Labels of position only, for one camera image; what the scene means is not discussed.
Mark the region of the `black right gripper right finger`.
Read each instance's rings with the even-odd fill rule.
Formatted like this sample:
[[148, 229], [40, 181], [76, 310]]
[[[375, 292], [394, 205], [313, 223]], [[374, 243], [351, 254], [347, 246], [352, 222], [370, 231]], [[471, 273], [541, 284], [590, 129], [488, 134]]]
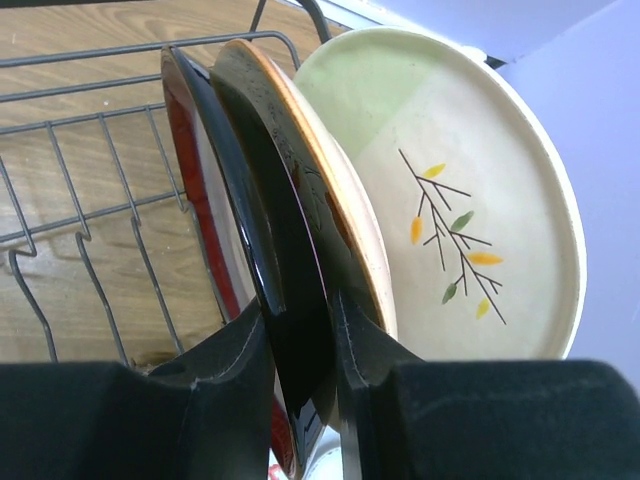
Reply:
[[331, 298], [343, 474], [385, 479], [409, 458], [399, 368], [419, 358], [375, 325], [344, 290]]

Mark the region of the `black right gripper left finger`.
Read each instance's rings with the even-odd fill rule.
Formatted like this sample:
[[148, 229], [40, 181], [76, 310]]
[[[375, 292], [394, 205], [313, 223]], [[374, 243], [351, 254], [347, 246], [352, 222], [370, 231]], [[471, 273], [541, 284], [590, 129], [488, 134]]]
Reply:
[[264, 479], [269, 466], [274, 363], [253, 300], [215, 334], [150, 371], [186, 387], [173, 479]]

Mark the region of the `orange rimmed bird plate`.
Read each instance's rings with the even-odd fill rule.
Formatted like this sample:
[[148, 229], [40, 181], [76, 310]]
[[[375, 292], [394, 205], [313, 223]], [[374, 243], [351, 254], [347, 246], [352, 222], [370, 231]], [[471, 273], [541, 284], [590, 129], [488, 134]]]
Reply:
[[228, 42], [211, 75], [247, 98], [274, 140], [309, 226], [325, 286], [351, 291], [371, 321], [397, 338], [382, 233], [345, 151], [293, 81], [254, 44]]

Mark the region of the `red rimmed plate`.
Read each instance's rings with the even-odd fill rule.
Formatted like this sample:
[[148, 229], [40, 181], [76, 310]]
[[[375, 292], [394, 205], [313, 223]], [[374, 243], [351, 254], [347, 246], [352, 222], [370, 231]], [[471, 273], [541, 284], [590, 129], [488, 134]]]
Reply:
[[256, 305], [275, 361], [286, 430], [272, 447], [301, 477], [323, 425], [333, 354], [326, 293], [307, 221], [267, 127], [249, 100], [175, 46], [161, 53], [166, 111], [221, 312]]

